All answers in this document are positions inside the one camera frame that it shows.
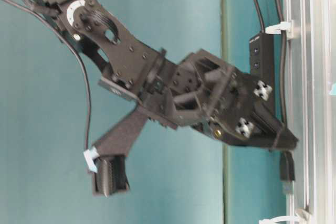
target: metal plate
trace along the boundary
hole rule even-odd
[[[336,16],[335,0],[284,0],[294,39],[287,61],[289,127],[300,138],[294,195],[288,214],[307,209],[311,223],[335,223]]]

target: black wire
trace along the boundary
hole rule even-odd
[[[24,12],[27,12],[34,17],[36,17],[39,21],[41,21],[45,26],[50,28],[54,34],[70,49],[70,51],[75,55],[79,66],[81,68],[83,77],[84,77],[84,82],[85,82],[85,87],[86,87],[86,95],[87,95],[87,106],[88,106],[88,113],[87,113],[87,120],[86,120],[86,130],[85,130],[85,149],[87,150],[89,147],[89,131],[90,131],[90,122],[91,122],[91,92],[90,92],[90,84],[88,80],[88,74],[85,68],[85,65],[82,61],[82,58],[79,56],[75,48],[51,25],[49,24],[44,18],[39,16],[36,12],[33,12],[29,8],[22,6],[20,4],[17,4],[11,0],[2,0]]]
[[[275,2],[280,22],[285,21],[282,13],[281,0],[275,0]],[[285,96],[286,50],[287,50],[287,34],[286,31],[281,31],[280,104],[281,104],[281,116],[285,125],[287,125],[286,96]]]
[[[256,10],[257,10],[257,14],[258,14],[259,22],[260,22],[261,32],[264,33],[265,32],[265,23],[264,23],[264,19],[262,17],[262,14],[261,14],[261,10],[260,10],[258,0],[253,0],[253,2],[256,6]]]

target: mounting hole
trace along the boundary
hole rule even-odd
[[[116,35],[111,30],[105,31],[105,37],[113,44],[119,44],[120,40],[116,39]]]
[[[107,58],[107,55],[105,54],[105,52],[104,52],[101,48],[99,48],[99,50],[98,50],[98,54],[99,54],[105,61],[109,62],[109,58]]]

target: brass screw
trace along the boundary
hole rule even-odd
[[[220,130],[215,130],[215,137],[220,138],[222,136],[222,132]]]

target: bolt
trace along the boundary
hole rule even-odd
[[[85,28],[85,30],[86,30],[86,31],[92,31],[92,27],[91,27],[91,26],[87,26],[87,27]]]
[[[222,136],[222,132],[220,130],[215,130],[214,134],[216,138],[220,138]]]
[[[113,76],[112,76],[112,81],[114,81],[114,82],[117,82],[118,81],[118,76],[116,75],[116,74],[114,74]]]
[[[73,35],[73,38],[76,40],[76,41],[80,41],[80,36],[78,34],[74,34]]]
[[[87,15],[86,13],[80,13],[80,14],[79,14],[79,18],[80,18],[80,20],[83,21],[83,22],[87,22],[87,21],[89,21],[88,15]]]

